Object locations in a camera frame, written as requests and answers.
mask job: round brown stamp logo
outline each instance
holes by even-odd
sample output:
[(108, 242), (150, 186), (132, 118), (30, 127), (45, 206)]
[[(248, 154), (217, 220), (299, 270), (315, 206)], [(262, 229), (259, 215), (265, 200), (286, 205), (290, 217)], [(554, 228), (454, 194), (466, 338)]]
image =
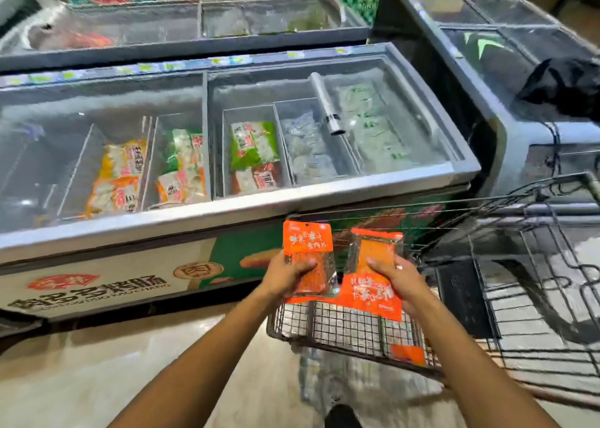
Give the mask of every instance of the round brown stamp logo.
[(216, 262), (192, 262), (191, 264), (179, 265), (173, 271), (173, 276), (184, 280), (206, 279), (220, 275), (223, 270), (223, 266)]

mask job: person's left hand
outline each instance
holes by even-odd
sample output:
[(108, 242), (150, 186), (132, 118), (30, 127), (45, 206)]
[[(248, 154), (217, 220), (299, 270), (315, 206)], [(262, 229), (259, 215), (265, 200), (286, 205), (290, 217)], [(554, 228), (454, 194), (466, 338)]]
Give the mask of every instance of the person's left hand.
[(259, 289), (276, 300), (293, 295), (294, 288), (302, 275), (317, 265), (317, 261), (286, 264), (285, 258), (283, 250), (271, 258), (269, 268), (259, 285)]

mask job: metal wire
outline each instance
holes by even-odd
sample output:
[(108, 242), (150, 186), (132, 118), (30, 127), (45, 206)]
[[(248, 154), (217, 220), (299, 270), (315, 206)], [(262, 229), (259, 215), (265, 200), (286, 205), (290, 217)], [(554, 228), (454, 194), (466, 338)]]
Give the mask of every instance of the metal wire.
[[(472, 321), (487, 318), (490, 329), (476, 341), (513, 379), (537, 397), (600, 411), (600, 268), (579, 257), (594, 246), (590, 238), (600, 237), (600, 221), (565, 221), (556, 214), (547, 199), (554, 186), (565, 183), (600, 199), (593, 175), (574, 174), (534, 182), (504, 197), (294, 218), (331, 224), (338, 268), (347, 256), (351, 227), (401, 231), (406, 253), (419, 264), (432, 291), (445, 293), (449, 284), (458, 291), (454, 298), (442, 297), (447, 306), (461, 299), (476, 305), (469, 297), (479, 289), (485, 308), (469, 316), (478, 318)], [(461, 278), (442, 276), (445, 266), (460, 262), (475, 263), (475, 286), (462, 287), (466, 281)], [(402, 317), (395, 322), (322, 302), (285, 304), (269, 318), (267, 332), (301, 346), (442, 379), (421, 328), (407, 314)], [(394, 344), (423, 348), (425, 367), (394, 359)]]

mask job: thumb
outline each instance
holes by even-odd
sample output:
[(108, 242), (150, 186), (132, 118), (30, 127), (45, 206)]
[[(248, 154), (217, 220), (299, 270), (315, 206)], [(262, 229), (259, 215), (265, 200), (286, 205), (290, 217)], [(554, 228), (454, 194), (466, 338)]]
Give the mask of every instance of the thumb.
[(317, 266), (317, 259), (309, 259), (307, 261), (296, 262), (293, 265), (293, 271), (296, 276), (302, 276), (304, 273), (312, 270)]
[(396, 268), (393, 265), (386, 264), (385, 262), (381, 262), (376, 259), (371, 259), (371, 257), (367, 258), (367, 264), (374, 271), (385, 276), (390, 281), (393, 281), (396, 277)]

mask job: forearm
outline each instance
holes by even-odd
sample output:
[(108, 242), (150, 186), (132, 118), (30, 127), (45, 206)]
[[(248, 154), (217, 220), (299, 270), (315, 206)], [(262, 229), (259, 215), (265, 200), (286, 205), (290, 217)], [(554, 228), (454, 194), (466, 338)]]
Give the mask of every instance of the forearm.
[(161, 371), (110, 428), (199, 428), (217, 404), (244, 350), (275, 306), (261, 288)]
[(435, 297), (416, 303), (419, 323), (442, 364), (469, 428), (556, 428), (535, 399), (499, 368)]

